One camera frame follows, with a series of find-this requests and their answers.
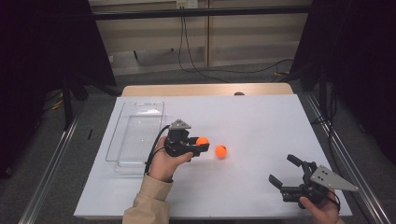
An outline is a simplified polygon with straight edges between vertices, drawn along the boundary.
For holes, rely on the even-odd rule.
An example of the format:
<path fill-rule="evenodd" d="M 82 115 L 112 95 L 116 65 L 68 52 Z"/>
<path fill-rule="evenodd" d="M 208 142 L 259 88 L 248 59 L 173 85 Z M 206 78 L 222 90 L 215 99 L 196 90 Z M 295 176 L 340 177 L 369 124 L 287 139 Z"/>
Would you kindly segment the black curtain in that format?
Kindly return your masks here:
<path fill-rule="evenodd" d="M 0 0 L 0 178 L 11 176 L 51 91 L 116 81 L 89 0 Z"/>
<path fill-rule="evenodd" d="M 396 0 L 312 0 L 291 72 L 331 82 L 396 165 Z"/>

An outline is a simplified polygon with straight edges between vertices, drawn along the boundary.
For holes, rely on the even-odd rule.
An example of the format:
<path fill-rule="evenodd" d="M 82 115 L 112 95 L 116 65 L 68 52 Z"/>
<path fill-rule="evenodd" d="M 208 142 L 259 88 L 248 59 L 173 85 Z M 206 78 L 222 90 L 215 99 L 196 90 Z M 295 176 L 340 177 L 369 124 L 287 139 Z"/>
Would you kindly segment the aluminium floor rail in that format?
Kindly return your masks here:
<path fill-rule="evenodd" d="M 78 120 L 79 116 L 76 116 L 64 130 L 63 135 L 49 161 L 46 171 L 42 175 L 31 200 L 25 207 L 18 224 L 35 224 L 36 218 L 50 190 L 51 183 L 57 174 L 57 170 L 63 159 L 64 153 L 66 152 L 75 129 L 78 126 Z"/>
<path fill-rule="evenodd" d="M 316 116 L 316 122 L 327 136 L 329 151 L 332 161 L 336 164 L 336 170 L 340 171 L 341 166 L 343 166 L 352 183 L 359 188 L 355 195 L 361 197 L 368 210 L 368 217 L 373 219 L 374 224 L 391 224 L 386 210 L 363 177 L 357 163 L 350 154 L 349 148 L 342 140 L 339 132 L 336 131 L 333 122 L 326 119 L 324 113 L 320 111 L 318 99 L 313 93 L 306 93 L 305 98 Z"/>

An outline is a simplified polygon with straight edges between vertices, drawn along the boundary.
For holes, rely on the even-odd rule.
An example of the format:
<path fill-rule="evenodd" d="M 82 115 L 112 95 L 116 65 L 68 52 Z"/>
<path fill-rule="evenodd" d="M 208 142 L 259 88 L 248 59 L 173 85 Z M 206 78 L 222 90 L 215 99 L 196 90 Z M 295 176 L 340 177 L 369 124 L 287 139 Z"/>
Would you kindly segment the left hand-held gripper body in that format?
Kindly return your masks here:
<path fill-rule="evenodd" d="M 189 132 L 191 126 L 181 119 L 177 119 L 168 127 L 168 134 L 165 138 L 164 149 L 171 157 L 178 157 L 184 154 L 183 147 L 189 142 Z"/>

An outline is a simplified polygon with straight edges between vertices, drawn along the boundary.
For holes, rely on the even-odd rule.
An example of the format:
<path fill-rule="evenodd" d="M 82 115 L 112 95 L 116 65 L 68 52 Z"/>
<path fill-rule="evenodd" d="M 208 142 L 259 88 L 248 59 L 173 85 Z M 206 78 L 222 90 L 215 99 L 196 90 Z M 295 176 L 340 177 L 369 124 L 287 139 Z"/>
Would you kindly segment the black metal stand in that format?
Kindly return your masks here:
<path fill-rule="evenodd" d="M 64 130 L 66 131 L 74 120 L 72 110 L 72 95 L 79 101 L 88 99 L 89 94 L 84 84 L 86 78 L 78 75 L 63 75 L 62 77 L 62 94 L 64 102 Z"/>

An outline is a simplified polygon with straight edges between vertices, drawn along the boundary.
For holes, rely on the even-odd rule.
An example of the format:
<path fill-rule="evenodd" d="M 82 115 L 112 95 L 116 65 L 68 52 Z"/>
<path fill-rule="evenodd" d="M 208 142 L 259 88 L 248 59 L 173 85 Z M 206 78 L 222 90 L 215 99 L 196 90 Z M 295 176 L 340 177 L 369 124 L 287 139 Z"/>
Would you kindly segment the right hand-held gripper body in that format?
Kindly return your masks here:
<path fill-rule="evenodd" d="M 306 197 L 313 204 L 319 205 L 330 200 L 328 197 L 330 189 L 340 189 L 347 191 L 359 190 L 358 187 L 323 165 L 320 165 L 316 168 L 316 171 L 312 174 L 308 183 L 303 181 L 303 183 L 298 187 L 301 189 L 300 193 L 280 193 L 284 202 L 297 203 L 302 209 L 304 209 L 304 206 L 300 203 L 301 197 Z M 336 197 L 333 203 L 337 205 L 338 209 L 341 208 L 338 197 Z"/>

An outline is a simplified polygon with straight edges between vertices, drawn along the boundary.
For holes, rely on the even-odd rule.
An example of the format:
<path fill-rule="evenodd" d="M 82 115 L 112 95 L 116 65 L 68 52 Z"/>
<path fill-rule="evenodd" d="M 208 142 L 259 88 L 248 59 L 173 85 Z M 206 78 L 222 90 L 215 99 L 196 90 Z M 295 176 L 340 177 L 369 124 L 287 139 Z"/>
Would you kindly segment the light wooden table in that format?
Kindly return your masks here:
<path fill-rule="evenodd" d="M 175 84 L 175 85 L 131 85 L 122 91 L 129 96 L 204 96 L 234 95 L 241 91 L 245 95 L 293 94 L 287 83 L 220 83 L 220 84 Z"/>

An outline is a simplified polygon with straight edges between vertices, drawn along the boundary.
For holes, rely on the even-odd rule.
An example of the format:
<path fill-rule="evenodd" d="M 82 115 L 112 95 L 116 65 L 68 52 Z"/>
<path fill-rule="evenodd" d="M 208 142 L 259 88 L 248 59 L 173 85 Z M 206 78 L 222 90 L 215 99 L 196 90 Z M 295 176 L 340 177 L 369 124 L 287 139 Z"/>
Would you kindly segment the person's right hand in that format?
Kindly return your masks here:
<path fill-rule="evenodd" d="M 315 205 L 308 198 L 301 197 L 300 203 L 310 212 L 314 224 L 337 224 L 340 221 L 336 199 L 333 190 L 328 194 L 329 201 L 323 205 Z"/>

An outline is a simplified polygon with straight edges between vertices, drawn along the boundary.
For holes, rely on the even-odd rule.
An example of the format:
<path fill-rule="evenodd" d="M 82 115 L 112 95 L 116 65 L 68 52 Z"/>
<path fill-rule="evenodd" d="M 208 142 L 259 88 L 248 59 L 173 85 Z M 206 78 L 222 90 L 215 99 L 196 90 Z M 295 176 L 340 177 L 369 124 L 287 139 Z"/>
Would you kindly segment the white table mat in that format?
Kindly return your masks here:
<path fill-rule="evenodd" d="M 250 219 L 306 217 L 285 203 L 268 181 L 276 176 L 298 186 L 303 172 L 287 160 L 327 164 L 327 159 L 295 94 L 162 97 L 164 120 L 182 119 L 191 135 L 211 147 L 224 145 L 225 159 L 208 150 L 182 164 L 167 198 L 173 219 Z"/>

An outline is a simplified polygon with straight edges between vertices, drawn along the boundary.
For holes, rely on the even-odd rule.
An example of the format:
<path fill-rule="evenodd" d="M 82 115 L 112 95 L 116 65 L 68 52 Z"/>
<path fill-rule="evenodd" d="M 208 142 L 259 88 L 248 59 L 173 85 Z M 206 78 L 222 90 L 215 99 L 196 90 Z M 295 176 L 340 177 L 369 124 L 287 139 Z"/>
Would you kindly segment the person's left hand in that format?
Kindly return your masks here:
<path fill-rule="evenodd" d="M 188 152 L 178 157 L 169 156 L 163 148 L 165 139 L 165 136 L 161 137 L 155 147 L 155 153 L 148 170 L 148 175 L 162 182 L 171 182 L 177 167 L 190 161 L 193 154 Z"/>

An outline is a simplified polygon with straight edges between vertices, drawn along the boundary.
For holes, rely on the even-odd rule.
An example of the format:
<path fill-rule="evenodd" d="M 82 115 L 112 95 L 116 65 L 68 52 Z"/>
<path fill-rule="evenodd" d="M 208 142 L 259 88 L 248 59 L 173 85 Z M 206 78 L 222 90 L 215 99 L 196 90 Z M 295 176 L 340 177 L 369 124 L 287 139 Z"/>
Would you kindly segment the white wall socket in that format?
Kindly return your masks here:
<path fill-rule="evenodd" d="M 196 9 L 198 0 L 176 0 L 177 9 Z"/>

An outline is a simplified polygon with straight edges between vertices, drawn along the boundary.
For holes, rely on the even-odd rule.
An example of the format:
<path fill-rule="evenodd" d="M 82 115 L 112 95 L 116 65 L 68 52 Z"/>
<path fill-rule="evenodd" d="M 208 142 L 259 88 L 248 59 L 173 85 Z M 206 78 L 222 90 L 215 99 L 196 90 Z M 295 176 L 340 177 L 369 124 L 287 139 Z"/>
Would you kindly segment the black metal crossbar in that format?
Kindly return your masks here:
<path fill-rule="evenodd" d="M 270 15 L 270 14 L 299 14 L 307 13 L 310 6 L 285 7 L 225 7 L 225 8 L 195 8 L 195 9 L 166 9 L 127 12 L 97 12 L 91 18 L 96 21 L 109 20 L 137 20 L 159 18 L 187 18 L 209 16 L 239 16 L 239 15 Z"/>

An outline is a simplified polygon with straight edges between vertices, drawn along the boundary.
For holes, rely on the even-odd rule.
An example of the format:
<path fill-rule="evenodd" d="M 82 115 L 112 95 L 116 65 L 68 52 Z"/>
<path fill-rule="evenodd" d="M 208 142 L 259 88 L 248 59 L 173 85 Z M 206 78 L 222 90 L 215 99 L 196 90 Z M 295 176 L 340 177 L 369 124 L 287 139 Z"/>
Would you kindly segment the clear plastic storage box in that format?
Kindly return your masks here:
<path fill-rule="evenodd" d="M 141 176 L 161 130 L 163 102 L 126 102 L 112 134 L 106 161 L 116 173 Z"/>

